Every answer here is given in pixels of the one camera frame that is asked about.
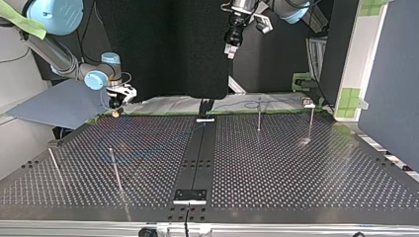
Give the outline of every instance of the metal bracket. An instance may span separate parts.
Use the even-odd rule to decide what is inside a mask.
[[[369,106],[370,106],[370,104],[368,104],[368,102],[360,99],[360,103],[359,103],[359,108],[360,109],[367,110]]]
[[[200,228],[199,237],[212,237],[212,229],[209,224],[203,224]]]
[[[189,205],[207,204],[207,190],[177,190],[173,203]]]
[[[269,19],[269,17],[264,16],[262,14],[254,14],[253,17],[256,20],[256,29],[263,33],[263,34],[267,34],[269,32],[271,32],[274,27],[272,26],[271,20]]]
[[[207,113],[212,110],[214,102],[214,99],[201,100],[200,113],[198,114],[197,122],[215,121],[214,118],[210,118],[210,116],[207,115]]]

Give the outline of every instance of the gray surface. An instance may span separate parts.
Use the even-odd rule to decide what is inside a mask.
[[[206,222],[419,225],[419,184],[346,126],[315,116],[308,135],[309,114],[269,115],[258,132],[257,119],[218,117],[200,156],[213,170],[194,183]]]
[[[359,126],[397,158],[419,170],[419,1],[388,5]]]
[[[320,87],[329,103],[337,100],[360,0],[336,0],[330,21]]]
[[[67,80],[28,99],[7,114],[30,121],[75,129],[87,119],[104,112],[106,92],[93,91],[82,81]]]
[[[46,155],[2,181],[0,219],[167,221],[193,124],[190,117],[102,118],[55,150],[59,171]]]

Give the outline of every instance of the green tape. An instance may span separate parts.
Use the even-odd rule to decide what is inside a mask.
[[[343,88],[336,117],[354,118],[360,105],[360,94],[359,88]]]
[[[295,81],[296,80],[305,80],[310,81],[311,80],[311,73],[305,72],[305,73],[294,73],[293,74],[293,84],[292,84],[292,90],[293,91],[310,91],[309,88],[301,88],[298,86]]]
[[[361,5],[360,17],[378,16],[384,0],[364,0]]]
[[[100,119],[100,116],[95,116],[93,118],[89,118],[85,121],[85,123],[89,124],[89,125],[94,125],[96,123],[98,123],[98,120]]]
[[[46,28],[43,24],[23,17],[4,0],[0,0],[0,17],[12,22],[23,31],[41,40],[46,36]]]

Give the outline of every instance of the white cable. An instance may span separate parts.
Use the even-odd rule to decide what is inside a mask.
[[[128,84],[131,80],[132,80],[132,75],[129,72],[122,72],[122,74],[125,74],[129,77],[128,80],[126,80],[125,82],[123,82],[123,85]]]
[[[101,18],[99,17],[99,14],[98,14],[98,7],[96,6],[96,2],[95,2],[95,6],[93,6],[93,7],[95,8],[95,15],[96,15],[96,18],[98,19],[98,21],[99,21],[102,25],[104,25],[104,22],[102,22]]]

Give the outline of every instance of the black curtain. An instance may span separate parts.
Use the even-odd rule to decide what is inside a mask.
[[[228,91],[222,0],[98,0],[136,101],[190,95],[222,99]]]

